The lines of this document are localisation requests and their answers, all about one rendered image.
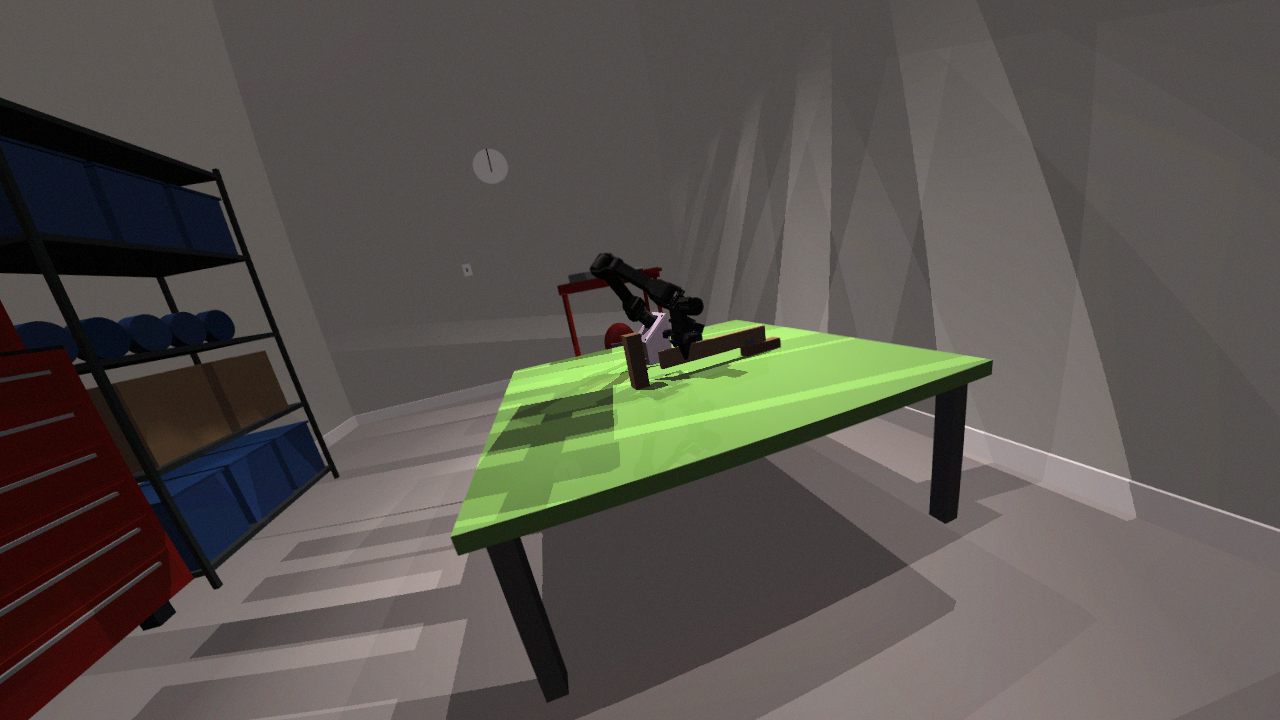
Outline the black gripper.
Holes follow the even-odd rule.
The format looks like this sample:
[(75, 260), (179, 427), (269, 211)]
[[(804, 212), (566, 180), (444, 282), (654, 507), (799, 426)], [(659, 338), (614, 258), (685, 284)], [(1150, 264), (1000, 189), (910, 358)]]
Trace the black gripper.
[(678, 347), (684, 359), (687, 360), (690, 346), (692, 342), (703, 340), (701, 333), (698, 331), (689, 332), (690, 316), (687, 315), (669, 316), (668, 320), (671, 322), (672, 328), (663, 331), (663, 338), (667, 340), (671, 336), (669, 342), (675, 347)]

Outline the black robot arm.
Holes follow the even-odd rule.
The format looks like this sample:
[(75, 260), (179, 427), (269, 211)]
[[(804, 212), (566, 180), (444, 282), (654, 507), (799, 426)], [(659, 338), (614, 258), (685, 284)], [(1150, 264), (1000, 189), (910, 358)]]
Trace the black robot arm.
[[(668, 309), (669, 316), (700, 315), (703, 311), (701, 299), (685, 297), (685, 290), (681, 290), (680, 286), (662, 279), (652, 279), (611, 252), (599, 254), (589, 269), (593, 275), (604, 279), (622, 300), (622, 307), (628, 320), (641, 322), (648, 329), (657, 320), (657, 315), (645, 309), (646, 302), (632, 295), (620, 277), (645, 291), (658, 306)], [(676, 295), (675, 291), (677, 291)]]

